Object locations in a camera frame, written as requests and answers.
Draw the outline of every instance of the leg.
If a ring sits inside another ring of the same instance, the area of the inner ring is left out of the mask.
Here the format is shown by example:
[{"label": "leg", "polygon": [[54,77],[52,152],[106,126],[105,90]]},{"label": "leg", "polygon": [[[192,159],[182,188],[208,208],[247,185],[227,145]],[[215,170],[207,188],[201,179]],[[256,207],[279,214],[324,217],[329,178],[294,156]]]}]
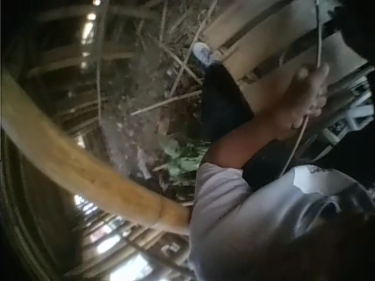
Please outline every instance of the leg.
[{"label": "leg", "polygon": [[203,131],[212,143],[254,116],[232,76],[220,63],[206,70],[202,86]]}]

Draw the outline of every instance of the leaf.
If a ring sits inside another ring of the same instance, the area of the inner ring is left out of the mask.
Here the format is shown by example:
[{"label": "leaf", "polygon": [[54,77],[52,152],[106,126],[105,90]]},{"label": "leaf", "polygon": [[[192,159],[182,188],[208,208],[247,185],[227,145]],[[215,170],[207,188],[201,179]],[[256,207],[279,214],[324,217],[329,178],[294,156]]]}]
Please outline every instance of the leaf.
[{"label": "leaf", "polygon": [[202,161],[202,157],[200,156],[194,157],[194,158],[182,157],[178,160],[179,160],[180,167],[183,171],[192,172],[198,169],[199,163]]},{"label": "leaf", "polygon": [[169,136],[158,135],[159,145],[165,154],[175,159],[181,155],[181,148],[178,141]]}]

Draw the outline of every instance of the dark hair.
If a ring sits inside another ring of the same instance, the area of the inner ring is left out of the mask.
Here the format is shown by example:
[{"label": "dark hair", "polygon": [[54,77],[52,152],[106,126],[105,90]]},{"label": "dark hair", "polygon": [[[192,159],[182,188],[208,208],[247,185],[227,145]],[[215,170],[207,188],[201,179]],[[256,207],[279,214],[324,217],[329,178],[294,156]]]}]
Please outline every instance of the dark hair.
[{"label": "dark hair", "polygon": [[272,246],[245,280],[373,280],[375,214],[342,214],[291,244]]}]

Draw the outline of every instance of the sleeve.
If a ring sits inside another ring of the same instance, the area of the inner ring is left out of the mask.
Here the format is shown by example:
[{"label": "sleeve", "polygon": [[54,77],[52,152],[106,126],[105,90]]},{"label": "sleeve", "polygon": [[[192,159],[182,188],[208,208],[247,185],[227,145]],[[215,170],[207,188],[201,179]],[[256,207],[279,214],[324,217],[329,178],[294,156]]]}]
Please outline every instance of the sleeve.
[{"label": "sleeve", "polygon": [[197,171],[195,204],[190,223],[190,236],[201,240],[226,214],[250,196],[242,170],[221,168],[204,163]]}]

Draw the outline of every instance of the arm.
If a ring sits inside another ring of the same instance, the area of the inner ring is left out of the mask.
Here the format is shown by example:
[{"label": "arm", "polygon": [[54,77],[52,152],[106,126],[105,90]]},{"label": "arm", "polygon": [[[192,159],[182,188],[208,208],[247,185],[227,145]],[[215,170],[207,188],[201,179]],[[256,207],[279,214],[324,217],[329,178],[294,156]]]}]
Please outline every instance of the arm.
[{"label": "arm", "polygon": [[326,64],[310,71],[302,67],[281,100],[213,144],[203,162],[241,169],[270,141],[298,128],[303,117],[319,116],[326,103]]}]

